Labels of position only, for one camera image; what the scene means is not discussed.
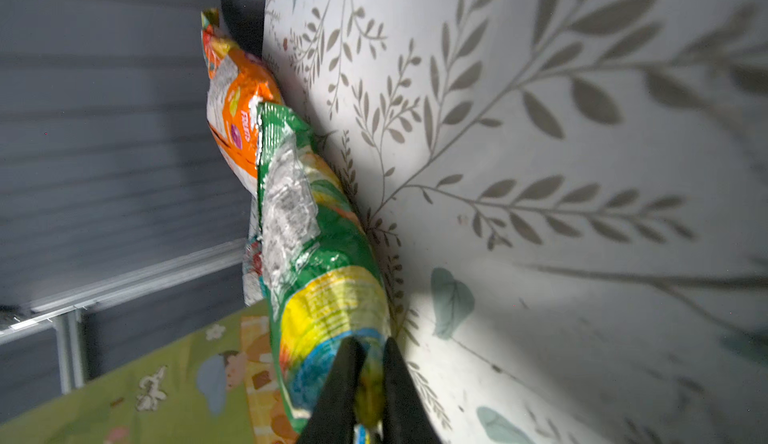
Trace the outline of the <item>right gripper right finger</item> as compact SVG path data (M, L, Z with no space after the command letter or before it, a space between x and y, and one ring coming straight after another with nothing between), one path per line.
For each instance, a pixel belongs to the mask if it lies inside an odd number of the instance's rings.
M382 421L386 444L441 444L422 404L396 341L384 347L385 407Z

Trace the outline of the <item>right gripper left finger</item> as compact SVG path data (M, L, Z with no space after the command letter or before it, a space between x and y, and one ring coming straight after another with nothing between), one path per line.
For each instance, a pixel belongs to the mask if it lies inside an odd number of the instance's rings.
M318 402L298 444L350 444L354 439L355 394L365 351L354 337L337 351Z

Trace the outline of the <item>green snack packet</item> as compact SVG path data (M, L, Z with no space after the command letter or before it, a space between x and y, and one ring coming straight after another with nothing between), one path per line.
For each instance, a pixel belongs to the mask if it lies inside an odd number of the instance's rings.
M286 414L301 431L341 342L365 351L354 397L359 425L383 417L388 297L369 241L311 127L288 107L255 109L260 138L257 199L262 291Z

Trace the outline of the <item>orange snack packet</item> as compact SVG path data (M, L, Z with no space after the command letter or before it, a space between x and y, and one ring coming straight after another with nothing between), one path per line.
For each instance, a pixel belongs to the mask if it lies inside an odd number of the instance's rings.
M209 77L206 119L230 169L251 194L258 191L262 103L281 104L278 85L266 65L220 29L216 9L201 13L201 41Z

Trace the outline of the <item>white paper bag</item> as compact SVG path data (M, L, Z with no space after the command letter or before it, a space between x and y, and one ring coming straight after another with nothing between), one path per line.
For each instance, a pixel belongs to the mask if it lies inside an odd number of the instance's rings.
M1 427L4 443L294 443L265 304L236 312Z

